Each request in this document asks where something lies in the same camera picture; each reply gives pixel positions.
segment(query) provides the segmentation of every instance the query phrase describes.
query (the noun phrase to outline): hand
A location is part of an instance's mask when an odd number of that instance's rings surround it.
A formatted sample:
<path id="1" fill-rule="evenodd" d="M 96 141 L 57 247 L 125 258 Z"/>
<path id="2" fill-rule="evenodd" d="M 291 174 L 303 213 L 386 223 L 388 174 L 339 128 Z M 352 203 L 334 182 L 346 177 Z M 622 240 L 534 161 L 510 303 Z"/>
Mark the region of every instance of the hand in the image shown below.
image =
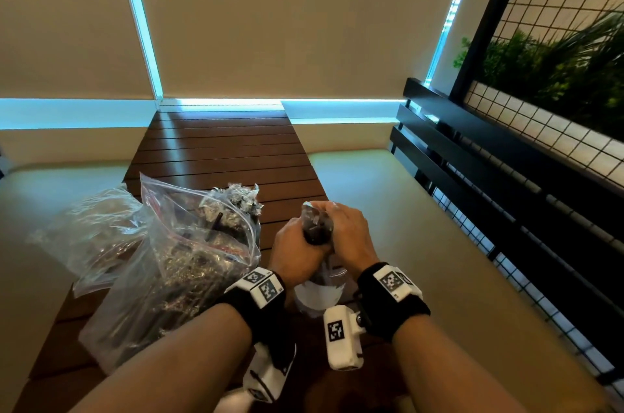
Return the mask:
<path id="1" fill-rule="evenodd" d="M 360 274 L 379 262 L 372 246 L 368 221 L 362 211 L 332 201 L 312 201 L 317 209 L 326 211 L 334 223 L 334 252 L 349 274 L 357 281 Z"/>
<path id="2" fill-rule="evenodd" d="M 281 276 L 286 289 L 308 281 L 332 246 L 311 246 L 303 238 L 301 218 L 294 218 L 275 236 L 269 270 Z"/>

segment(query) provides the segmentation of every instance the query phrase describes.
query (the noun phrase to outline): forearm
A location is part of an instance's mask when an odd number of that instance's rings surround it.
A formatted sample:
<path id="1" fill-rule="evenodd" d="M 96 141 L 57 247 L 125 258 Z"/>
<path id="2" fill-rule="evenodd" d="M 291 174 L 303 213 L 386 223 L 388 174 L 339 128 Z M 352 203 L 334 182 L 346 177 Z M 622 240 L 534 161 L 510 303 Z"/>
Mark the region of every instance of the forearm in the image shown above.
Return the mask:
<path id="1" fill-rule="evenodd" d="M 126 362 L 71 413 L 212 411 L 251 343 L 238 312 L 218 304 Z"/>
<path id="2" fill-rule="evenodd" d="M 524 408 L 429 316 L 409 318 L 393 346 L 419 413 L 522 413 Z"/>

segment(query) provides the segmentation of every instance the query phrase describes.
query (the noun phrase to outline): green plant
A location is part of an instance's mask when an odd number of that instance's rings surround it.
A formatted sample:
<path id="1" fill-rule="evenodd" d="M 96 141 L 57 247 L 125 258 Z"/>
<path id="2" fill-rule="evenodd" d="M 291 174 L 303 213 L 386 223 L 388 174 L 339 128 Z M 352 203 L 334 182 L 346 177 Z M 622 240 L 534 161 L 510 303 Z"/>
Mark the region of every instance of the green plant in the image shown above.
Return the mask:
<path id="1" fill-rule="evenodd" d="M 453 62 L 464 62 L 470 40 Z M 475 77 L 523 101 L 624 140 L 624 13 L 609 11 L 556 41 L 517 30 L 493 40 Z"/>

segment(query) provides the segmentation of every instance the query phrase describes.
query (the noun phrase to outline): black wrist strap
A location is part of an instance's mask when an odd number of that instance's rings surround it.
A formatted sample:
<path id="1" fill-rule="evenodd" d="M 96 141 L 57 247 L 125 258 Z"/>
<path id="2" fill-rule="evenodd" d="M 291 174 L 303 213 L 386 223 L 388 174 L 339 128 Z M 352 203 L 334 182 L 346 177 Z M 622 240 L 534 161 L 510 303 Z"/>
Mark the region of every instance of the black wrist strap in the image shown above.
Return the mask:
<path id="1" fill-rule="evenodd" d="M 269 348 L 273 365 L 279 370 L 286 371 L 294 357 L 294 338 L 285 310 L 286 290 L 283 288 L 284 282 L 281 277 L 275 272 L 269 273 L 270 275 L 266 275 L 261 282 L 256 283 L 256 287 L 262 288 L 266 281 L 270 282 L 271 275 L 277 277 L 281 286 L 277 287 L 271 283 L 271 289 L 263 288 L 260 291 L 266 292 L 266 295 L 263 294 L 265 297 L 263 307 L 258 306 L 251 290 L 242 289 L 236 284 L 217 298 L 214 304 L 225 303 L 236 309 L 252 331 L 252 344 L 261 342 L 266 345 Z M 251 273 L 247 274 L 243 280 L 249 278 L 250 275 Z"/>
<path id="2" fill-rule="evenodd" d="M 410 317 L 431 311 L 416 285 L 385 262 L 368 267 L 357 279 L 366 330 L 388 342 Z"/>

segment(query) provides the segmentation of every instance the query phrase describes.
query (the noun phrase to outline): wooden tabletop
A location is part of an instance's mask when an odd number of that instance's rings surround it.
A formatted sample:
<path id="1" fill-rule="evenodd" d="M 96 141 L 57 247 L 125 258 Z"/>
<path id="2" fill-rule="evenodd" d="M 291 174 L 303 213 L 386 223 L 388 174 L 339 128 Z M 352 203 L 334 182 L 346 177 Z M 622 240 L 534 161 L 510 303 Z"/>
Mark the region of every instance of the wooden tabletop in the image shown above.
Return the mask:
<path id="1" fill-rule="evenodd" d="M 284 111 L 157 113 L 124 179 L 137 197 L 140 173 L 191 189 L 259 184 L 258 199 L 265 205 L 261 264 L 267 263 L 277 232 L 300 215 L 304 201 L 327 199 Z M 78 343 L 78 333 L 105 295 L 98 291 L 74 299 L 68 294 L 14 413 L 66 412 L 105 378 Z M 354 406 L 354 396 L 356 406 L 387 407 L 405 392 L 387 344 L 364 338 L 364 369 L 335 372 L 327 364 L 321 320 L 294 315 L 292 321 L 304 348 L 272 411 L 340 411 Z M 243 364 L 232 386 L 240 385 L 245 369 Z"/>

